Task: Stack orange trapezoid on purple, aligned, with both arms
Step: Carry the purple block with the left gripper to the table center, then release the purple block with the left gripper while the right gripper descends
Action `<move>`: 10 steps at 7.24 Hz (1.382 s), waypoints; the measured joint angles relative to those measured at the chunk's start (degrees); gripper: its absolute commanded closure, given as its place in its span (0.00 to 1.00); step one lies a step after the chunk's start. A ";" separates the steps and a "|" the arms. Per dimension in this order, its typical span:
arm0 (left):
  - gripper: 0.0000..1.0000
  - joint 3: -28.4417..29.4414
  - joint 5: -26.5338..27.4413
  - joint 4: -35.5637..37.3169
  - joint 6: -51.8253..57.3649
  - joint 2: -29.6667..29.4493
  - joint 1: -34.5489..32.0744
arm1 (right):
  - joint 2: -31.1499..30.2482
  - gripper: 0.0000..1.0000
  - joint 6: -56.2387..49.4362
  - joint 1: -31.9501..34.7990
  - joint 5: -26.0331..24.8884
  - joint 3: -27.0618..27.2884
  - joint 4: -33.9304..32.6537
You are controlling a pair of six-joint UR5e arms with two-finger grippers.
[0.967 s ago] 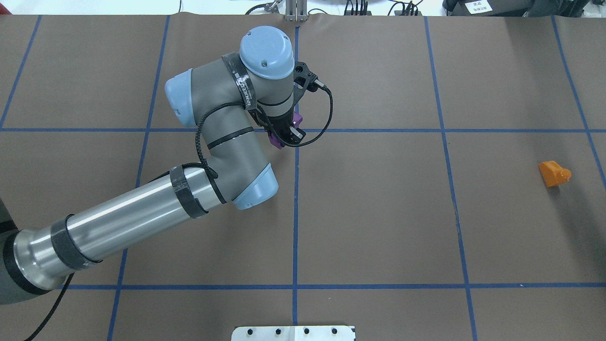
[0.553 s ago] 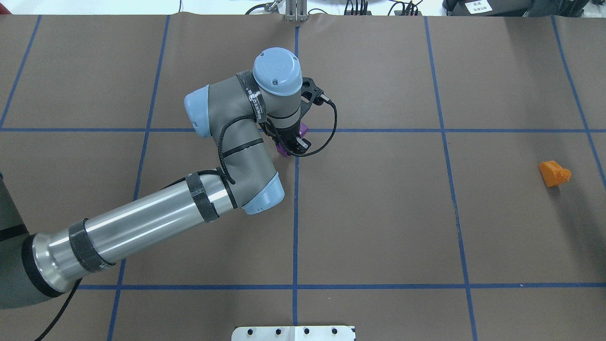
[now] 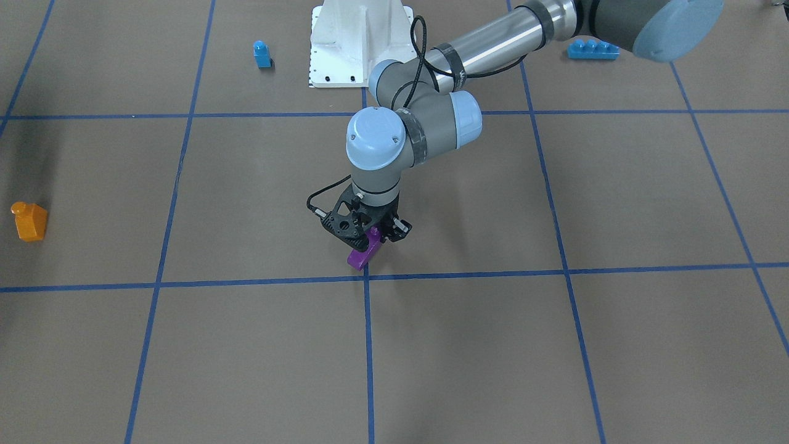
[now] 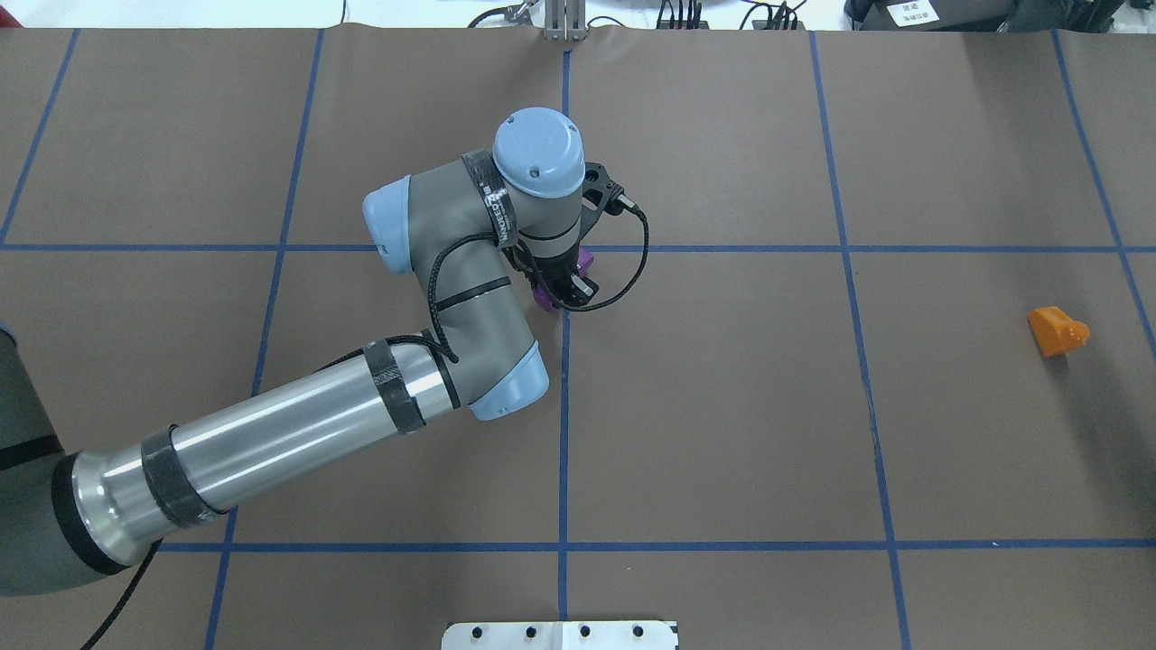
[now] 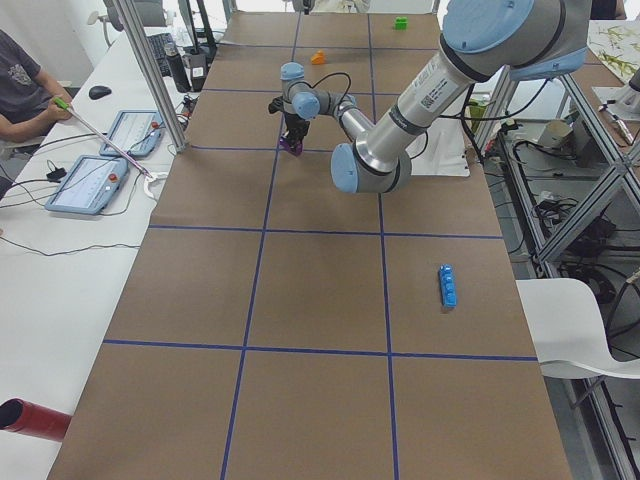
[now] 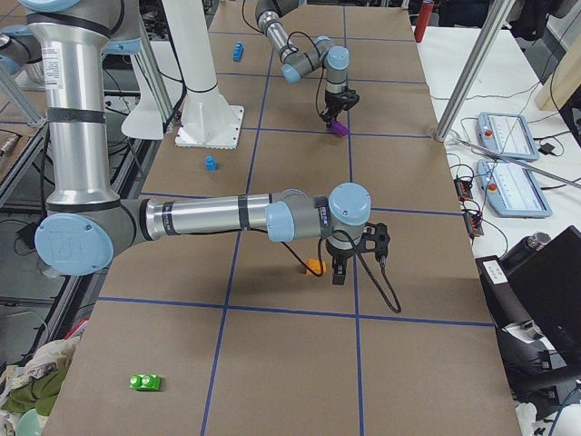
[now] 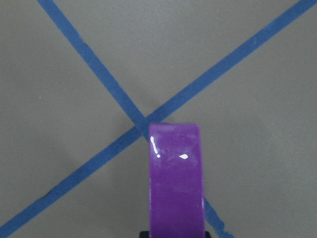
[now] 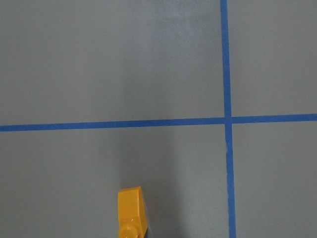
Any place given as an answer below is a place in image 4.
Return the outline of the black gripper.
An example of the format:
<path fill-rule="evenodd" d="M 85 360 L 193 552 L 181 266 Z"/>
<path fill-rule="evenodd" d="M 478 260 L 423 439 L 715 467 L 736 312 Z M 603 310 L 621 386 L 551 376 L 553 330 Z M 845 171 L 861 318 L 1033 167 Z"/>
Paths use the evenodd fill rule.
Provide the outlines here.
<path fill-rule="evenodd" d="M 571 274 L 575 269 L 578 248 L 581 246 L 570 248 L 565 254 L 542 258 L 542 256 L 531 254 L 527 242 L 520 241 L 513 248 L 513 264 L 516 264 L 517 269 L 524 273 L 529 283 L 533 280 L 541 281 L 553 300 L 561 300 L 553 289 L 558 285 L 558 281 L 562 281 L 566 305 L 586 306 L 590 305 L 591 300 L 594 300 L 599 287 L 596 283 L 590 283 L 590 280 L 581 274 Z"/>

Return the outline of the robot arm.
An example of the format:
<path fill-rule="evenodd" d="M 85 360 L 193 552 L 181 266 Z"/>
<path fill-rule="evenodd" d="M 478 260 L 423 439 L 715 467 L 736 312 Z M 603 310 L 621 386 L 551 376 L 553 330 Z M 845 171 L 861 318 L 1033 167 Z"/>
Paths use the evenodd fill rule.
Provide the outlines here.
<path fill-rule="evenodd" d="M 373 190 L 368 231 L 416 276 L 429 328 L 113 453 L 62 452 L 3 330 L 3 596 L 126 571 L 165 535 L 453 409 L 492 421 L 538 402 L 550 379 L 505 263 L 525 246 L 529 267 L 573 271 L 587 170 L 569 116 L 521 108 L 490 148 Z"/>

